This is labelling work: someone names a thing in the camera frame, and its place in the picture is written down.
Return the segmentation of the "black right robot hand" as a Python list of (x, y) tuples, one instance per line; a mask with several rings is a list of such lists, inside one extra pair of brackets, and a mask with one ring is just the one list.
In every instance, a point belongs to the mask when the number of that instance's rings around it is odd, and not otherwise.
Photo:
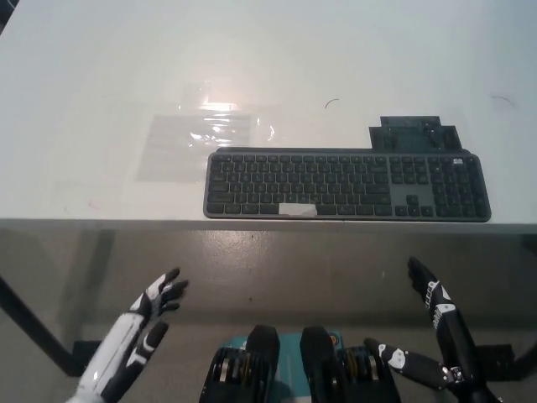
[(374, 338), (366, 338), (364, 345), (373, 357), (419, 385), (449, 390), (460, 402), (499, 402), (487, 386), (472, 335), (445, 287), (416, 257), (408, 260), (408, 274), (428, 311), (443, 361)]

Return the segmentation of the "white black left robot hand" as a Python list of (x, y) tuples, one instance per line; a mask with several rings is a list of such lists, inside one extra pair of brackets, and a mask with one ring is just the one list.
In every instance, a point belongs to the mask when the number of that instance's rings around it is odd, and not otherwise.
[(189, 284), (180, 269), (162, 274), (113, 324), (80, 377), (70, 402), (118, 402), (142, 373), (168, 331), (161, 320), (180, 307)]

